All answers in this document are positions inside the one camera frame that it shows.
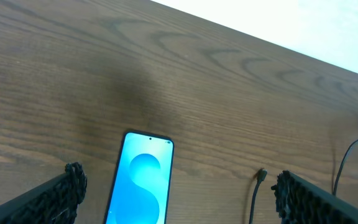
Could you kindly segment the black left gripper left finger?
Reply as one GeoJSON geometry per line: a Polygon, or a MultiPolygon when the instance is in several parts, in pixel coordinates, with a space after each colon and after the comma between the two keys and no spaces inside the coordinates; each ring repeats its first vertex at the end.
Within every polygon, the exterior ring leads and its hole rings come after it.
{"type": "Polygon", "coordinates": [[[78,162],[48,182],[0,205],[0,224],[74,224],[87,177],[78,162]]]}

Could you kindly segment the blue Samsung Galaxy smartphone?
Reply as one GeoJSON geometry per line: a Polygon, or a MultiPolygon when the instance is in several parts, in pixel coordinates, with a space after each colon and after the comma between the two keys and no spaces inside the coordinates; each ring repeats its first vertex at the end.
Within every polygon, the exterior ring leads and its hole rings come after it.
{"type": "Polygon", "coordinates": [[[103,223],[166,224],[174,148],[168,136],[124,132],[103,223]]]}

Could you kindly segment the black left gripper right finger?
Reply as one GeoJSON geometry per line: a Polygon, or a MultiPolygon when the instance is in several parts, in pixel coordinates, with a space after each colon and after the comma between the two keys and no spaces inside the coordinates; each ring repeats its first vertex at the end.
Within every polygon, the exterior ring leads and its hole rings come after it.
{"type": "Polygon", "coordinates": [[[284,224],[358,224],[358,208],[287,170],[271,189],[284,224]]]}

